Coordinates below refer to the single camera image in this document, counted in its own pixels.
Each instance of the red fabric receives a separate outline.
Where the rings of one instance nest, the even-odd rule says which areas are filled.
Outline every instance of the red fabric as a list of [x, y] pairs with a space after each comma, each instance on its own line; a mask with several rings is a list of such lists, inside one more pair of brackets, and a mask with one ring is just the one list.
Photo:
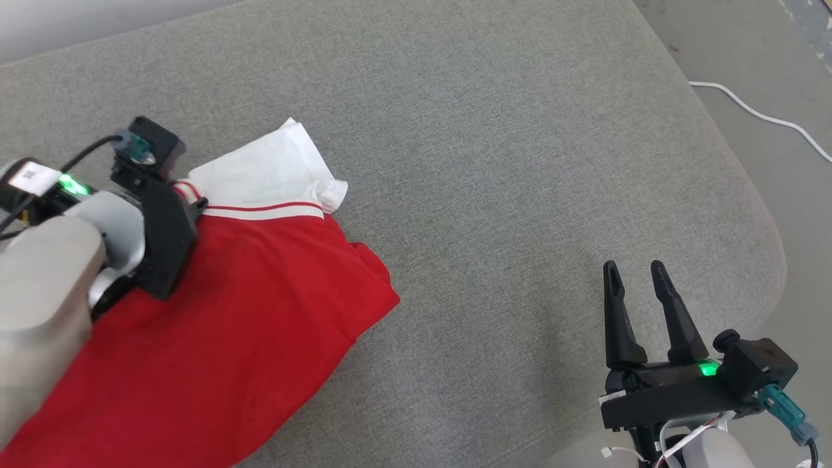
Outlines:
[[329, 216], [199, 228], [173, 297], [135, 290], [107, 313], [0, 466], [230, 466], [399, 302], [384, 264]]

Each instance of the green led indicator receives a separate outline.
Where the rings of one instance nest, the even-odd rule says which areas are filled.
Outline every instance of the green led indicator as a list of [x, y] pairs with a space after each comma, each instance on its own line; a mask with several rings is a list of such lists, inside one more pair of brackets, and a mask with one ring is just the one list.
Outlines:
[[69, 174], [61, 174], [61, 176], [57, 179], [57, 183], [61, 184], [61, 187], [72, 195], [90, 194], [90, 189], [76, 182], [75, 179], [73, 179]]
[[699, 368], [702, 370], [703, 376], [715, 376], [716, 369], [719, 368], [720, 363], [716, 361], [702, 361], [699, 363]]

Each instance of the black knob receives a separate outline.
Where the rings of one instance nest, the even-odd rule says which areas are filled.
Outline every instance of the black knob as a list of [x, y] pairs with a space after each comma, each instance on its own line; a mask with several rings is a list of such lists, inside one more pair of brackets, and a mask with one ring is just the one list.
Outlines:
[[733, 328], [723, 331], [714, 338], [714, 349], [725, 354], [734, 343], [740, 340], [740, 334]]

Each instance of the concrete floor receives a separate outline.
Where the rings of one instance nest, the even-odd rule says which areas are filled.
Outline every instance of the concrete floor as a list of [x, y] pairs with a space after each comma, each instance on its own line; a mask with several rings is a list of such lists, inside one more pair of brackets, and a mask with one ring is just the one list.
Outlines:
[[[796, 122], [832, 152], [832, 74], [817, 51], [817, 32], [783, 0], [635, 0], [688, 79], [726, 85], [756, 110]], [[829, 16], [806, 0], [815, 15]], [[730, 147], [760, 191], [783, 238], [789, 277], [777, 312], [755, 337], [768, 336], [800, 364], [788, 386], [821, 433], [820, 459], [832, 462], [832, 163], [797, 132], [762, 122], [717, 90], [698, 89]], [[625, 467], [635, 459], [607, 445], [629, 436], [602, 429], [561, 451], [551, 467]], [[809, 457], [773, 416], [730, 425], [758, 468], [788, 468]]]

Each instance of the teal connector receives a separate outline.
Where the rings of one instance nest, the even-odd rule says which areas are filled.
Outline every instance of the teal connector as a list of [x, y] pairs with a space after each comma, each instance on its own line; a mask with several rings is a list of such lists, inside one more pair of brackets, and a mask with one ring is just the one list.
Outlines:
[[769, 384], [763, 387], [758, 400], [769, 413], [789, 429], [791, 438], [797, 442], [797, 445], [802, 447], [809, 439], [818, 438], [818, 430], [805, 422], [806, 413], [779, 386]]

